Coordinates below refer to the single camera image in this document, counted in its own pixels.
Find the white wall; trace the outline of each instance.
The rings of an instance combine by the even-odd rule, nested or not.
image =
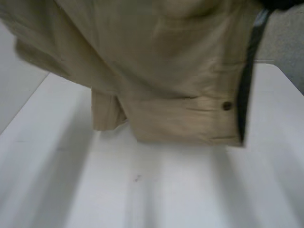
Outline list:
[[[47,74],[17,58],[14,37],[0,22],[0,133]]]

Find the sleeve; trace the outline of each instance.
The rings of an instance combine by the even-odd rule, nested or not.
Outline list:
[[[266,9],[273,10],[288,10],[293,6],[304,3],[304,0],[259,0]]]

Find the brown button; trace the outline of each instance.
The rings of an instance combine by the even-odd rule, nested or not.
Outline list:
[[[223,103],[223,109],[225,111],[229,111],[232,108],[233,104],[232,102],[226,101]]]

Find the gray wall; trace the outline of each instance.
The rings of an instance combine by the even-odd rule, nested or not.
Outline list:
[[[304,5],[271,16],[258,59],[279,67],[304,94]]]

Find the white surface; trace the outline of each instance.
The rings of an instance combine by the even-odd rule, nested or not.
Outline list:
[[[0,22],[0,133],[35,92],[47,72],[19,60],[14,36]]]
[[[0,227],[304,227],[303,116],[260,64],[247,148],[147,145],[92,131],[90,90],[49,75],[0,135]]]

